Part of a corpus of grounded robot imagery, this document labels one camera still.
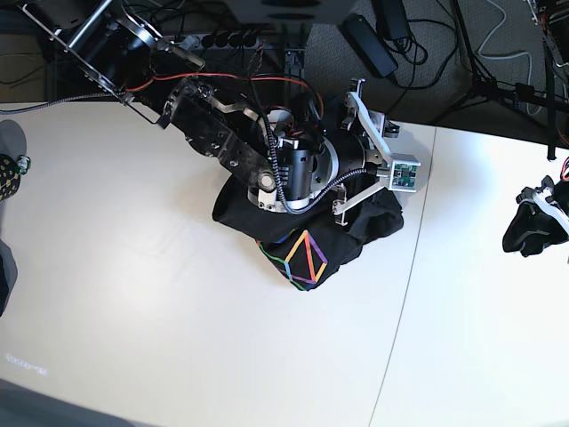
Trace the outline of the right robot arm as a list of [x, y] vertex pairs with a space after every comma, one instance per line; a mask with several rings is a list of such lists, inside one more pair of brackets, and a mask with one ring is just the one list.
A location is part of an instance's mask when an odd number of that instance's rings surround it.
[[[363, 80], [344, 96], [344, 118], [326, 123], [321, 96], [301, 77], [213, 73], [121, 1], [19, 1], [17, 7], [69, 53], [85, 76], [162, 128], [215, 158], [262, 211], [305, 214], [333, 193], [339, 224], [382, 190], [413, 193], [420, 161], [395, 152], [397, 125], [368, 109]], [[297, 106], [261, 100], [261, 82], [303, 85]]]

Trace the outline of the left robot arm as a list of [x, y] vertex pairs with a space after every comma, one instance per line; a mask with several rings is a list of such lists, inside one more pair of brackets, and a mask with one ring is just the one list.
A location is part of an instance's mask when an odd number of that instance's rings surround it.
[[[548, 154], [556, 159], [558, 143], [568, 144], [568, 132], [557, 122], [559, 113], [568, 113], [568, 101], [555, 99], [557, 78], [568, 88], [568, 3], [566, 1], [529, 1], [534, 23], [541, 30], [545, 71]], [[555, 180], [545, 176], [537, 187], [525, 187], [516, 197], [517, 213], [503, 238], [506, 253], [524, 257], [541, 254], [546, 248], [568, 241], [568, 161], [564, 160]]]

